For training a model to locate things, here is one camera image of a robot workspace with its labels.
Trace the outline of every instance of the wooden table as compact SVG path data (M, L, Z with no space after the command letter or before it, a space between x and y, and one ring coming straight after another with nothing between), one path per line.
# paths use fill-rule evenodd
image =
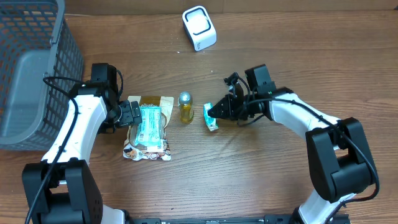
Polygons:
M214 133L203 121L203 104L227 93L224 77L266 63L277 86L293 89L327 114L362 122L381 193L341 212L353 223L397 223L398 12L211 18L218 41L194 52L181 15L68 17L84 55L85 80L92 63L108 62L123 72L123 100L129 95L177 99L190 90L195 104L193 123L184 125L175 103L166 130L170 162L124 159L125 129L96 138L90 169L104 203L137 218L250 217L291 213L303 203L313 189L303 139L266 119L246 128L219 121ZM0 223L23 222L21 172L43 154L0 151Z

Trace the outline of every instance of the bottle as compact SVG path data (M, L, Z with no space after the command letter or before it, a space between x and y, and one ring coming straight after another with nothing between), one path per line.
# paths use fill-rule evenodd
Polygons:
M182 123L190 124L193 121L192 97L187 91L183 91L178 98L180 108L180 120Z

